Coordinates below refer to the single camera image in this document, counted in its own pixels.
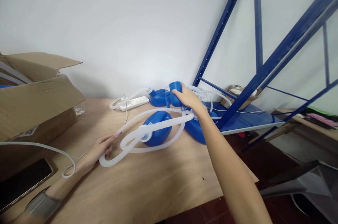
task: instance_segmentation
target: sticker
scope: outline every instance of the sticker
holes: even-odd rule
[[[23,133],[21,133],[21,134],[19,134],[19,135],[17,136],[17,138],[20,138],[20,137],[27,137],[27,136],[33,135],[34,132],[36,131],[37,127],[38,127],[38,125],[37,125],[37,126],[34,126],[33,128],[31,128],[31,129],[29,129],[29,130],[27,130],[27,131],[25,131],[25,132],[23,132]]]

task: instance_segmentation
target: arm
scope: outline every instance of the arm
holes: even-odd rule
[[[207,108],[183,84],[182,93],[177,90],[173,90],[173,93],[198,117],[212,166],[236,223],[271,224],[263,199],[248,171],[210,118]]]
[[[66,197],[66,195],[72,190],[74,185],[89,171],[92,170],[96,161],[105,152],[106,156],[109,155],[113,149],[112,142],[117,139],[118,136],[113,136],[113,133],[108,134],[98,139],[93,146],[84,154],[84,156],[76,163],[76,172],[69,178],[60,178],[52,186],[45,191],[47,200],[38,200],[35,206],[29,204],[26,210],[20,214],[14,221],[13,224],[44,224],[49,217],[55,212],[58,204]],[[73,167],[65,173],[70,175],[73,171]],[[48,207],[50,200],[52,200],[52,206]]]

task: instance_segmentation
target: left hand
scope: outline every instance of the left hand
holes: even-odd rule
[[[112,143],[118,137],[118,135],[114,136],[114,133],[111,133],[97,139],[92,147],[89,148],[84,156],[82,156],[81,159],[77,162],[77,169],[79,171],[82,170],[85,173],[91,171],[91,169],[94,167],[95,163],[98,161],[103,153],[105,153],[105,156],[108,156],[112,152]]]

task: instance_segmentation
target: gray chair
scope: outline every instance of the gray chair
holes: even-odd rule
[[[338,224],[338,169],[321,161],[298,166],[269,180],[262,197],[303,194],[331,223]]]

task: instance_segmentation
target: power strip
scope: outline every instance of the power strip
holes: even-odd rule
[[[146,103],[149,103],[149,99],[145,96],[144,97],[138,97],[138,98],[135,98],[135,99],[131,99],[128,102],[127,109],[130,110],[132,108],[138,107],[138,106],[146,104]],[[121,105],[119,107],[119,110],[126,111],[126,105]]]

